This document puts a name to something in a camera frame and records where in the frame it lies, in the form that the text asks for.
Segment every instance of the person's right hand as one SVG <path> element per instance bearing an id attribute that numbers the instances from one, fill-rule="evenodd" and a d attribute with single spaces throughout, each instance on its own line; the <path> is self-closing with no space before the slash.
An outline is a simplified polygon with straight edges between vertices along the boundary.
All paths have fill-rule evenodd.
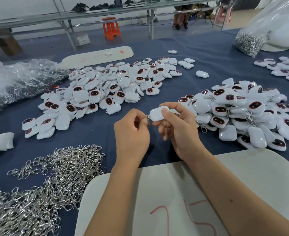
<path id="1" fill-rule="evenodd" d="M 164 120 L 153 122 L 158 126 L 159 133 L 164 141 L 171 139 L 176 154 L 186 163 L 196 159 L 198 154 L 205 150 L 198 135 L 198 126 L 194 114 L 180 103 L 162 103 L 160 106 L 167 106 L 180 113 L 172 113 L 166 108 L 162 109 Z"/>

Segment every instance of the table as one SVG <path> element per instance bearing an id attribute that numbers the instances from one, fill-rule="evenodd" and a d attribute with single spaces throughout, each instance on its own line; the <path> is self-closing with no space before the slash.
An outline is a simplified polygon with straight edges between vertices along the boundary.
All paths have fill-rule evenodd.
<path id="1" fill-rule="evenodd" d="M 26 180 L 18 181 L 15 177 L 7 176 L 6 173 L 14 168 L 20 169 L 27 160 L 39 156 L 51 154 L 56 148 L 67 146 L 98 144 L 103 147 L 102 153 L 106 158 L 103 166 L 106 172 L 111 172 L 115 164 L 116 146 L 113 124 L 121 119 L 131 108 L 137 108 L 145 114 L 158 107 L 160 103 L 177 101 L 187 94 L 196 94 L 221 83 L 227 78 L 234 78 L 235 81 L 255 81 L 265 88 L 276 87 L 288 97 L 289 103 L 289 81 L 283 77 L 275 77 L 270 70 L 253 65 L 257 59 L 289 56 L 289 50 L 283 52 L 261 51 L 256 58 L 246 56 L 236 50 L 232 44 L 238 30 L 220 31 L 195 36 L 181 36 L 175 38 L 154 39 L 152 41 L 131 43 L 134 56 L 124 60 L 126 63 L 134 63 L 144 58 L 156 60 L 160 57 L 176 57 L 178 60 L 184 58 L 195 59 L 192 69 L 177 68 L 183 72 L 182 76 L 166 79 L 163 81 L 161 92 L 158 95 L 141 98 L 138 103 L 123 103 L 122 110 L 113 115 L 107 115 L 105 111 L 99 110 L 82 119 L 75 119 L 71 122 L 67 131 L 56 131 L 51 137 L 43 140 L 36 140 L 36 137 L 24 138 L 21 129 L 22 121 L 29 117 L 38 117 L 41 111 L 38 105 L 42 103 L 39 97 L 28 99 L 13 104 L 0 111 L 0 133 L 13 132 L 14 148 L 6 152 L 0 152 L 0 189 L 11 191 L 18 186 L 21 190 L 29 189 L 34 185 L 42 185 L 45 176 L 33 175 Z M 102 47 L 91 47 L 89 51 L 101 50 Z M 178 51 L 177 55 L 167 53 L 167 50 Z M 53 61 L 61 62 L 63 58 L 72 53 L 56 53 Z M 196 77 L 197 70 L 209 73 L 209 78 Z M 141 162 L 141 167 L 154 166 L 164 163 L 176 162 L 180 159 L 175 154 L 170 141 L 164 142 L 158 134 L 156 127 L 150 127 L 150 147 Z M 218 132 L 202 133 L 199 136 L 203 144 L 214 155 L 244 150 L 237 142 L 221 142 Z M 288 149 L 285 152 L 277 152 L 289 161 L 289 141 L 286 141 Z M 74 235 L 78 211 L 61 211 L 61 233 L 63 235 Z"/>
<path id="2" fill-rule="evenodd" d="M 57 21 L 60 24 L 60 27 L 53 27 L 53 28 L 46 28 L 46 29 L 41 29 L 41 30 L 31 30 L 31 31 L 23 31 L 23 32 L 17 32 L 13 33 L 13 35 L 17 34 L 28 34 L 28 33 L 33 33 L 33 32 L 45 32 L 45 31 L 51 31 L 51 30 L 59 30 L 59 29 L 64 29 L 66 31 L 66 34 L 69 38 L 69 41 L 73 47 L 74 50 L 76 50 L 76 44 L 74 44 L 70 34 L 69 34 L 69 29 L 71 29 L 72 33 L 74 34 L 75 31 L 73 27 L 78 27 L 78 26 L 87 26 L 87 25 L 93 25 L 93 24 L 99 24 L 99 23 L 107 23 L 107 22 L 112 22 L 112 21 L 123 21 L 123 20 L 130 20 L 130 19 L 140 19 L 140 18 L 147 18 L 148 21 L 148 29 L 149 29 L 149 36 L 151 36 L 151 39 L 154 39 L 154 24 L 153 24 L 153 19 L 155 16 L 158 15 L 172 15 L 172 14 L 177 14 L 177 13 L 185 13 L 185 12 L 191 12 L 191 11 L 206 11 L 206 10 L 216 10 L 216 17 L 218 14 L 218 8 L 217 7 L 209 7 L 209 8 L 197 8 L 194 10 L 188 10 L 188 11 L 173 11 L 169 13 L 161 13 L 161 14 L 154 14 L 155 9 L 158 8 L 164 8 L 164 7 L 174 7 L 174 6 L 181 6 L 181 5 L 189 5 L 189 4 L 194 4 L 194 3 L 202 3 L 202 2 L 208 2 L 208 1 L 223 1 L 223 0 L 187 0 L 187 1 L 166 1 L 166 0 L 161 0 L 160 2 L 155 2 L 155 3 L 148 3 L 142 7 L 132 7 L 132 8 L 111 8 L 108 11 L 105 12 L 95 12 L 95 13 L 77 13 L 77 12 L 69 12 L 69 11 L 59 11 L 55 0 L 55 6 L 58 10 L 56 13 L 49 13 L 49 14 L 41 14 L 41 15 L 29 15 L 29 16 L 23 16 L 19 17 L 22 20 L 16 21 L 16 22 L 9 22 L 9 23 L 0 23 L 0 29 L 4 28 L 14 28 L 14 27 L 21 27 L 21 26 L 30 26 L 30 25 L 36 25 L 36 24 L 41 24 L 41 23 L 47 23 L 51 21 Z M 228 12 L 231 10 L 233 5 L 235 4 L 236 0 L 230 0 L 229 5 L 228 5 Z M 91 17 L 100 17 L 100 16 L 107 16 L 107 15 L 117 15 L 117 14 L 122 14 L 122 13 L 129 13 L 129 12 L 135 12 L 135 11 L 142 11 L 142 10 L 147 10 L 147 15 L 145 16 L 137 16 L 137 17 L 127 17 L 127 18 L 120 18 L 116 20 L 107 20 L 107 21 L 96 21 L 96 22 L 91 22 L 91 23 L 82 23 L 82 24 L 77 24 L 77 25 L 72 25 L 71 20 L 72 19 L 80 19 L 80 18 L 91 18 Z"/>

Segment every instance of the orange stool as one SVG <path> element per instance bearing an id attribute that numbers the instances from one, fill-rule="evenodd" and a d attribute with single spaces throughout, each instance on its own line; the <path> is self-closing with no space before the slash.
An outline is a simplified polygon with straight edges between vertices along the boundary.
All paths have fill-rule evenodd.
<path id="1" fill-rule="evenodd" d="M 103 18 L 103 21 L 115 20 L 115 19 L 116 19 L 115 17 L 106 17 L 106 18 Z M 118 26 L 117 21 L 115 21 L 115 23 L 116 23 L 117 29 L 115 28 L 114 22 L 107 22 L 106 23 L 107 30 L 105 27 L 105 23 L 103 23 L 105 39 L 107 39 L 107 37 L 108 37 L 110 40 L 114 40 L 113 39 L 114 35 L 119 35 L 121 37 L 121 33 L 119 30 L 119 26 Z"/>
<path id="2" fill-rule="evenodd" d="M 217 15 L 217 19 L 216 19 L 215 23 L 223 22 L 226 15 L 228 15 L 228 16 L 226 17 L 225 22 L 226 23 L 230 23 L 232 10 L 233 10 L 233 7 L 231 8 L 231 11 L 229 12 L 229 14 L 227 14 L 228 9 L 223 7 L 223 6 L 221 6 L 220 9 L 219 9 L 219 13 Z"/>

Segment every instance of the shoe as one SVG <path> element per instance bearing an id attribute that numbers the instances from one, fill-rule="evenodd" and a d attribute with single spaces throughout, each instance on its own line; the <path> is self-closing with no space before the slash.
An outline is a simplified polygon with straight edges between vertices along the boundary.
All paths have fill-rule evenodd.
<path id="1" fill-rule="evenodd" d="M 180 28 L 181 28 L 181 26 L 179 24 L 175 24 L 174 26 L 175 26 L 176 30 L 180 30 Z"/>

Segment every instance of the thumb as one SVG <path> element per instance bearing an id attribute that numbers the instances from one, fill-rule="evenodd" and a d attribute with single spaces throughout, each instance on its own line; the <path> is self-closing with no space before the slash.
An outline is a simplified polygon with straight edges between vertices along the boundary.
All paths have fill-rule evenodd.
<path id="1" fill-rule="evenodd" d="M 174 128 L 179 128 L 184 123 L 182 119 L 180 119 L 178 116 L 176 116 L 174 113 L 172 113 L 166 108 L 163 108 L 161 112 L 165 120 L 172 124 Z"/>
<path id="2" fill-rule="evenodd" d="M 143 118 L 139 123 L 139 130 L 143 131 L 145 129 L 148 129 L 148 119 L 147 117 Z"/>

